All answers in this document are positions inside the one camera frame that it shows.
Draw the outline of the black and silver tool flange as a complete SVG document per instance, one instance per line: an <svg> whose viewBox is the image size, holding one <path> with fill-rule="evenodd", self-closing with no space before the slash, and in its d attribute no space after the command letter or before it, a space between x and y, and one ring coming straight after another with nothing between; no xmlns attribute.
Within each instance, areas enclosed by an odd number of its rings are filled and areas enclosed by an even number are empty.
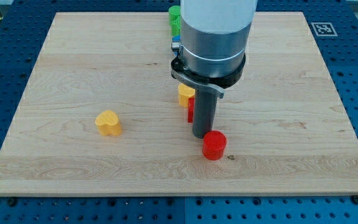
<svg viewBox="0 0 358 224"><path fill-rule="evenodd" d="M240 80L245 64L246 55L242 54L240 65L232 73L216 78L202 77L188 70L180 60L180 55L177 55L171 61L171 76L190 88L223 98L225 89L233 86Z"/></svg>

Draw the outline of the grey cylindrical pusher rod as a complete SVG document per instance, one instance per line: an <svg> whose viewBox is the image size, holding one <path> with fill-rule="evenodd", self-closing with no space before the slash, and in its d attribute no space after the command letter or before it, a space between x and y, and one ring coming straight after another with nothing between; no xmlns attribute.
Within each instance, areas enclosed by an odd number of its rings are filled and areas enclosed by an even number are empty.
<svg viewBox="0 0 358 224"><path fill-rule="evenodd" d="M195 90L192 130L197 138L203 139L212 130L217 100L217 96L212 93Z"/></svg>

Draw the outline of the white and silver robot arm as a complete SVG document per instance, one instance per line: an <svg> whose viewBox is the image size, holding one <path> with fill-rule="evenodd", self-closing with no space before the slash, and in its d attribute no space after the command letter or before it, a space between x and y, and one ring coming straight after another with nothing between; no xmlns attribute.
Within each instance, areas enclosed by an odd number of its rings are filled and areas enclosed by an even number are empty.
<svg viewBox="0 0 358 224"><path fill-rule="evenodd" d="M171 74L195 90L193 134L203 138L213 128L217 100L242 76L257 0L181 0L180 9Z"/></svg>

